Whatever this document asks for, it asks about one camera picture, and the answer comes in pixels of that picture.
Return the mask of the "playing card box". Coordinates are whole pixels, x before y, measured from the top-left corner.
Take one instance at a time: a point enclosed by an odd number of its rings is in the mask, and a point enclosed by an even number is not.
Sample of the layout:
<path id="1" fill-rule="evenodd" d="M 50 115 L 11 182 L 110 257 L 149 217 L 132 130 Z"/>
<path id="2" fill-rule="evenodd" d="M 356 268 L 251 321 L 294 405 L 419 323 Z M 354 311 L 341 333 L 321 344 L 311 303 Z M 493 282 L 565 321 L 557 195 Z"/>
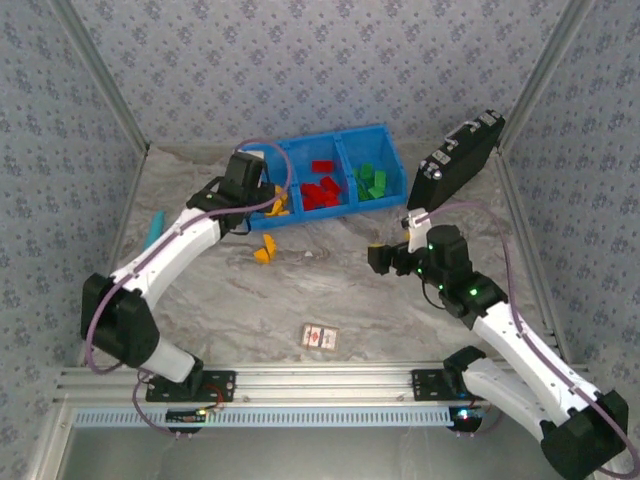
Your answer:
<path id="1" fill-rule="evenodd" d="M 335 352 L 340 330 L 336 327 L 306 323 L 302 327 L 300 345 L 305 349 Z"/>

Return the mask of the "blue three-compartment plastic bin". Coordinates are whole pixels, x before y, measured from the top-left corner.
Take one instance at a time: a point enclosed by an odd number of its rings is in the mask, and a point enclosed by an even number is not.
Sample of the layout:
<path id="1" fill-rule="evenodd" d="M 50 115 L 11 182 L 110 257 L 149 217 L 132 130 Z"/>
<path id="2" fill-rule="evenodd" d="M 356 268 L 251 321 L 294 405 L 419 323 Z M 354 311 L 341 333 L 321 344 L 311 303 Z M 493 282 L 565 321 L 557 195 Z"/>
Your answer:
<path id="1" fill-rule="evenodd" d="M 407 175 L 393 143 L 389 129 L 384 125 L 373 125 L 329 131 L 326 133 L 279 139 L 275 142 L 285 151 L 292 165 L 292 183 L 288 192 L 287 210 L 289 215 L 267 218 L 251 215 L 250 225 L 254 230 L 269 230 L 293 224 L 308 223 L 329 218 L 344 217 L 399 206 L 407 201 Z M 315 174 L 311 171 L 313 160 L 332 160 L 334 171 L 330 174 Z M 384 170 L 387 175 L 385 196 L 360 202 L 359 186 L 353 176 L 353 169 L 360 169 L 363 163 L 371 163 L 376 170 Z M 314 183 L 330 176 L 341 187 L 339 194 L 342 204 L 334 207 L 303 209 L 300 185 Z M 371 181 L 362 180 L 367 190 L 374 186 Z"/>

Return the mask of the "aluminium upright post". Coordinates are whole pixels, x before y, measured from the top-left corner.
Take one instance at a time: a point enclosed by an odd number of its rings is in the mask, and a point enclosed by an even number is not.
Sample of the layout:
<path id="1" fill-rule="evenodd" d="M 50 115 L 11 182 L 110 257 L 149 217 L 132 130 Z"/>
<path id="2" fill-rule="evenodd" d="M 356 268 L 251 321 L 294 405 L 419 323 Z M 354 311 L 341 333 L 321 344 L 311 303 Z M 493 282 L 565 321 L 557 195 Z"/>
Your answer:
<path id="1" fill-rule="evenodd" d="M 518 135 L 526 126 L 537 102 L 595 3 L 596 0 L 567 0 L 508 115 L 498 140 L 500 152 L 508 152 L 514 146 Z"/>
<path id="2" fill-rule="evenodd" d="M 138 154 L 145 155 L 148 151 L 148 144 L 144 135 L 117 86 L 114 76 L 100 55 L 89 30 L 84 26 L 71 1 L 47 1 L 129 143 Z"/>

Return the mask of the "aluminium frame leg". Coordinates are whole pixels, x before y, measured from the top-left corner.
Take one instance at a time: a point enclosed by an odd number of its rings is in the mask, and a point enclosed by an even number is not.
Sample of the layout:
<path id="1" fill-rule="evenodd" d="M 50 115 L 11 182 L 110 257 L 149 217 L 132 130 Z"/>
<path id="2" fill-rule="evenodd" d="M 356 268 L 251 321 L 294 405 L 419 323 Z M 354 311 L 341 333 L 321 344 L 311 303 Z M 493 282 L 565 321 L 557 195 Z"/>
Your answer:
<path id="1" fill-rule="evenodd" d="M 55 404 L 35 444 L 26 480 L 56 480 L 73 429 L 75 409 Z"/>

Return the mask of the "aluminium side rail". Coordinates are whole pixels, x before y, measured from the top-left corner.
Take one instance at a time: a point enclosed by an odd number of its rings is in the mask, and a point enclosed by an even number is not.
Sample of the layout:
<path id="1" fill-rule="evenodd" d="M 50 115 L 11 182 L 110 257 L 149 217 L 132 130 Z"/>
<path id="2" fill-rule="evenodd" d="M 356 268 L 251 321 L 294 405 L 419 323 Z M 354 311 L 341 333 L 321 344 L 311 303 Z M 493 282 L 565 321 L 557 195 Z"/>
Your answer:
<path id="1" fill-rule="evenodd" d="M 518 191 L 516 179 L 512 173 L 508 159 L 498 148 L 494 149 L 494 157 L 496 173 L 505 196 L 505 205 L 509 211 L 515 241 L 518 245 L 527 281 L 530 286 L 530 293 L 534 297 L 540 320 L 554 334 L 556 350 L 559 356 L 564 361 L 572 363 L 573 358 L 551 294 L 549 283 L 546 279 L 537 244 Z"/>

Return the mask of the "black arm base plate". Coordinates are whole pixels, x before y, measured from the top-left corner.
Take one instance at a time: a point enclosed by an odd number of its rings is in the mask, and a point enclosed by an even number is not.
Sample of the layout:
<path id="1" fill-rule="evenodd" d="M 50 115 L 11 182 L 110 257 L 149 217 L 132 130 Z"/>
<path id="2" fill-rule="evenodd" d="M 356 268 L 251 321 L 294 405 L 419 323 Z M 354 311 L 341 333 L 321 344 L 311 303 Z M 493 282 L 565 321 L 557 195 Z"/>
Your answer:
<path id="1" fill-rule="evenodd" d="M 236 372 L 232 370 L 202 370 L 192 373 L 180 383 L 157 376 L 149 381 L 145 400 L 205 404 L 231 402 L 235 393 L 235 380 Z"/>
<path id="2" fill-rule="evenodd" d="M 461 373 L 447 369 L 412 370 L 411 386 L 415 401 L 484 400 L 484 397 L 473 394 L 467 388 Z"/>

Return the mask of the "teal plastic tube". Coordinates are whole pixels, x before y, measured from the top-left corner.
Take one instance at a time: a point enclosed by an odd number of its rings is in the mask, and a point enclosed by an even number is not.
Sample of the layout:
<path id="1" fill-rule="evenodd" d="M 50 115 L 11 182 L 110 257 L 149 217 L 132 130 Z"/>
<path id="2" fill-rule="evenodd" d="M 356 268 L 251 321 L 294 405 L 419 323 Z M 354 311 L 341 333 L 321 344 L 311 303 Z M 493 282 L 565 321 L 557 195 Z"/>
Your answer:
<path id="1" fill-rule="evenodd" d="M 157 211 L 151 218 L 147 235 L 143 244 L 143 249 L 148 249 L 156 240 L 158 240 L 163 232 L 165 225 L 165 212 Z"/>

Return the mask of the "small controller board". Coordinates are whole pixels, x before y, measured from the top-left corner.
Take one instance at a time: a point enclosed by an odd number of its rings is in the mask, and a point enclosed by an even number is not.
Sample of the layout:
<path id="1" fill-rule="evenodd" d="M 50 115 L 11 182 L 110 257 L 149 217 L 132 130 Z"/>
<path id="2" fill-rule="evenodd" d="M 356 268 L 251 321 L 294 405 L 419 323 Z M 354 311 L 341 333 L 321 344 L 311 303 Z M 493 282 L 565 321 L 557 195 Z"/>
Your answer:
<path id="1" fill-rule="evenodd" d="M 481 407 L 450 407 L 452 425 L 449 430 L 464 435 L 473 435 L 481 427 L 485 412 Z"/>
<path id="2" fill-rule="evenodd" d="M 204 423 L 208 412 L 205 409 L 169 409 L 165 414 L 165 422 L 171 423 Z"/>

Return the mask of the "aluminium cross rail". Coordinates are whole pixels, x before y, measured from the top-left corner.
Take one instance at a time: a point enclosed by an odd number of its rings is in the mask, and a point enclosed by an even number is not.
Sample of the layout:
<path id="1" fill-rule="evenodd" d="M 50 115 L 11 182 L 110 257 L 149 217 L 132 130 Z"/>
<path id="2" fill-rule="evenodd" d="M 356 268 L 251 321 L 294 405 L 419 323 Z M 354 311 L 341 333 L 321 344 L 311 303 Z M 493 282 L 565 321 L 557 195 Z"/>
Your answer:
<path id="1" fill-rule="evenodd" d="M 404 405 L 414 401 L 411 372 L 439 362 L 320 362 L 233 366 L 233 407 Z M 76 406 L 126 406 L 137 375 L 131 369 L 99 376 L 66 368 L 52 398 Z"/>

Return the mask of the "black briefcase with silver latches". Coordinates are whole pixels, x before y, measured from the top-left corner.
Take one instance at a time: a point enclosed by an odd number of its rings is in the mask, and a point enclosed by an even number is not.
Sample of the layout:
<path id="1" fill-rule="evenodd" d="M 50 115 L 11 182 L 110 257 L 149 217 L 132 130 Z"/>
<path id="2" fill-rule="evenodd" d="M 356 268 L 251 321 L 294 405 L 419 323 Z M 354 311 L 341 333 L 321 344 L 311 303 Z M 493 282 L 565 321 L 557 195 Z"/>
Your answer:
<path id="1" fill-rule="evenodd" d="M 486 165 L 505 126 L 495 110 L 485 110 L 445 135 L 418 167 L 407 209 L 431 212 L 442 206 Z"/>

